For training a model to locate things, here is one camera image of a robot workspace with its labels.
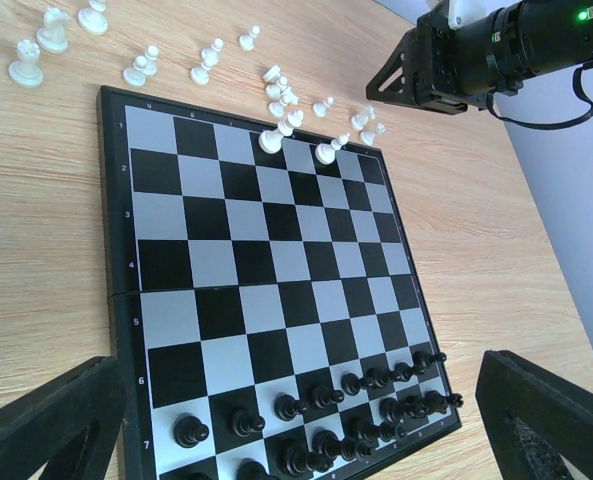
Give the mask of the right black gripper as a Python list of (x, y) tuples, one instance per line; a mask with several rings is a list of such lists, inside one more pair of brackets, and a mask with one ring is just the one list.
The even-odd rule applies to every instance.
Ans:
[(521, 9), (497, 9), (459, 29), (438, 10), (422, 15), (366, 86), (366, 98), (437, 113), (484, 107), (526, 80)]

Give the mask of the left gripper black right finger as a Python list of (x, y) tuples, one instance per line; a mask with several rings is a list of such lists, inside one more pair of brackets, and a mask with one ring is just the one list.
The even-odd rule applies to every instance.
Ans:
[(476, 401), (505, 479), (593, 479), (593, 393), (508, 350), (484, 353)]

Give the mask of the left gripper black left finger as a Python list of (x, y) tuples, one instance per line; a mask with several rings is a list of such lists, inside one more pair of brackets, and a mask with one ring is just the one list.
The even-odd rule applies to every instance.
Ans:
[(0, 479), (103, 479), (126, 404), (118, 361), (96, 356), (0, 408)]

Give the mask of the white chess piece cluster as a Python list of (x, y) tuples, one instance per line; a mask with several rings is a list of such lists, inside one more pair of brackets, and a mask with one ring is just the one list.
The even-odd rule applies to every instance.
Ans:
[(340, 134), (329, 143), (321, 143), (315, 148), (315, 157), (323, 165), (332, 164), (336, 159), (336, 153), (345, 146), (351, 134), (349, 132)]

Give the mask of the white king chess piece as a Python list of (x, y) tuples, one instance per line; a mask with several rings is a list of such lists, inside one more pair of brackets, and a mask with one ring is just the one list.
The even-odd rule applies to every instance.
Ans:
[(291, 136), (293, 131), (302, 126), (304, 112), (302, 110), (292, 111), (280, 120), (273, 130), (264, 130), (258, 139), (259, 146), (267, 154), (275, 154), (282, 148), (282, 140)]

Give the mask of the black king chess piece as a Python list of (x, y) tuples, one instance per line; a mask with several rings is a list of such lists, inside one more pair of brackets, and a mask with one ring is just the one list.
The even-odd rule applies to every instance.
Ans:
[(375, 424), (371, 417), (357, 413), (345, 415), (343, 426), (351, 438), (367, 442), (401, 441), (407, 436), (404, 426), (400, 423), (381, 422)]

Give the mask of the black queen chess piece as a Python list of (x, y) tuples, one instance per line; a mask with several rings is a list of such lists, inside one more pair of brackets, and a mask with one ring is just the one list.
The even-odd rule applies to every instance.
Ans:
[(375, 453), (372, 445), (352, 437), (340, 440), (331, 430), (317, 431), (312, 439), (312, 448), (331, 460), (341, 457), (345, 461), (367, 462)]

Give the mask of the black bishop chess piece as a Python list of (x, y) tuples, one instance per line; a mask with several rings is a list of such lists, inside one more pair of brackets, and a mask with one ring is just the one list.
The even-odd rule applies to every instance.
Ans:
[(295, 441), (283, 443), (278, 464), (281, 471), (291, 477), (313, 472), (325, 473), (329, 470), (325, 455), (310, 451)]

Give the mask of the black knight chess piece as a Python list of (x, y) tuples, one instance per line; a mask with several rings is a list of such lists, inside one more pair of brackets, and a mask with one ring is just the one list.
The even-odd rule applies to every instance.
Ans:
[(271, 476), (265, 467), (261, 463), (251, 459), (242, 462), (236, 472), (237, 480), (267, 480), (270, 478)]

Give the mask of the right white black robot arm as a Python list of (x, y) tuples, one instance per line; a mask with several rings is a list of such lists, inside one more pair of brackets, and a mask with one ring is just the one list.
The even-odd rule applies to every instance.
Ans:
[(532, 78), (593, 68), (593, 1), (441, 1), (368, 82), (366, 97), (448, 115), (483, 110)]

